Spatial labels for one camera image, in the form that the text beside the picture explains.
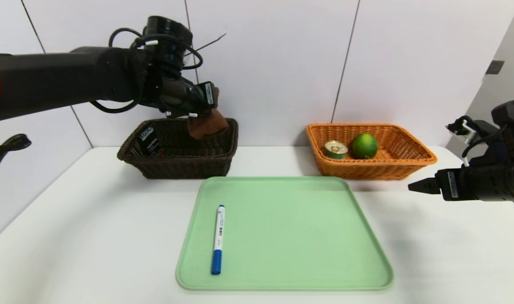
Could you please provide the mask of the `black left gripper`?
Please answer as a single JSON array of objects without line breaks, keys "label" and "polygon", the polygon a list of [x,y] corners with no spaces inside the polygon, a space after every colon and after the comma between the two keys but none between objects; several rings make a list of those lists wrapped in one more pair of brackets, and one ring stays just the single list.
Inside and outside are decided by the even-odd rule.
[{"label": "black left gripper", "polygon": [[186,83],[181,109],[187,113],[207,113],[218,106],[215,86],[211,81],[200,84]]}]

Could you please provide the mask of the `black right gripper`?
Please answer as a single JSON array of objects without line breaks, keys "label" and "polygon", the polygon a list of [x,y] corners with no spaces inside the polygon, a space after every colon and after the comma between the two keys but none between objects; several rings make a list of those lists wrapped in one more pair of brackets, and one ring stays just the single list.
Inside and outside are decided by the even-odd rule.
[{"label": "black right gripper", "polygon": [[438,171],[435,177],[410,183],[412,192],[440,195],[446,201],[506,201],[504,166],[462,166]]}]

